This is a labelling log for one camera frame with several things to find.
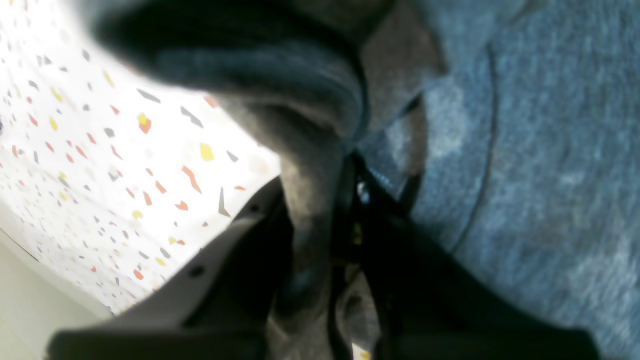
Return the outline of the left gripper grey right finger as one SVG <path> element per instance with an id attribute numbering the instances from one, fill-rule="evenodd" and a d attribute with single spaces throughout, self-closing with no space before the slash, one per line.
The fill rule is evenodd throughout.
<path id="1" fill-rule="evenodd" d="M 345 346 L 338 298 L 362 275 L 377 316 L 374 360 L 599 360 L 583 329 L 510 305 L 429 239 L 357 154 L 343 165 L 334 210 L 329 329 Z"/>

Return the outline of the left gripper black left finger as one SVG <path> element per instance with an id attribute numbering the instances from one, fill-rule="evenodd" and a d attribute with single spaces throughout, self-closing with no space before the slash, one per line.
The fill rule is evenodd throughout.
<path id="1" fill-rule="evenodd" d="M 48 357 L 267 360 L 266 324 L 291 265 L 292 236 L 275 178 L 162 288 L 100 325 L 59 331 Z"/>

